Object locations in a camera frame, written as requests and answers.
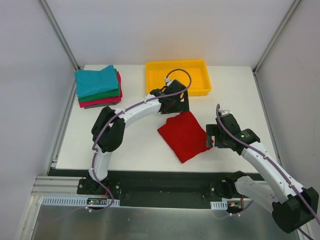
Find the red t shirt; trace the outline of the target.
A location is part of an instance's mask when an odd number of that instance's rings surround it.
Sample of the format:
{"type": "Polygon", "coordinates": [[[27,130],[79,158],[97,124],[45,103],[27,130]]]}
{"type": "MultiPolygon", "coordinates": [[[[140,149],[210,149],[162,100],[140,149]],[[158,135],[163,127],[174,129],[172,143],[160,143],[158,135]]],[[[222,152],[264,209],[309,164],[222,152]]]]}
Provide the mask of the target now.
{"type": "Polygon", "coordinates": [[[182,164],[211,149],[206,132],[190,111],[169,117],[157,131],[182,164]]]}

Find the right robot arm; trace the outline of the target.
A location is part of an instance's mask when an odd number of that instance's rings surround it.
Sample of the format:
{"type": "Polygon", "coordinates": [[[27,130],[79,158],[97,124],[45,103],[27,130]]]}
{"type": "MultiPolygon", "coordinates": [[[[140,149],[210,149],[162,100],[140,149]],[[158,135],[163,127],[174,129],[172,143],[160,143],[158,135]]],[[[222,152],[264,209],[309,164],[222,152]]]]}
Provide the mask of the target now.
{"type": "Polygon", "coordinates": [[[217,111],[216,123],[206,125],[206,146],[231,149],[249,162],[268,184],[264,187],[247,173],[236,171],[227,176],[217,193],[230,199],[243,195],[259,204],[269,213],[277,226],[291,233],[317,215],[319,194],[305,188],[274,160],[260,138],[251,129],[242,130],[229,111],[217,111]]]}

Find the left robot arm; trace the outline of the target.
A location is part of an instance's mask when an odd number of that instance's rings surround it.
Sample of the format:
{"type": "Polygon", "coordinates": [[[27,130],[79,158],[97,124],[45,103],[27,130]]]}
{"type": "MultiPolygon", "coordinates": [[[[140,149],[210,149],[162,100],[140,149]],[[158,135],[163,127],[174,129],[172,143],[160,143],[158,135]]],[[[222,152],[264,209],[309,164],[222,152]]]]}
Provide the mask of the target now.
{"type": "Polygon", "coordinates": [[[125,129],[152,114],[188,112],[188,88],[177,79],[168,80],[163,88],[152,90],[136,103],[118,109],[106,106],[101,110],[91,129],[94,156],[88,170],[92,178],[88,183],[90,191],[96,195],[105,191],[104,179],[108,176],[111,156],[122,144],[125,129]]]}

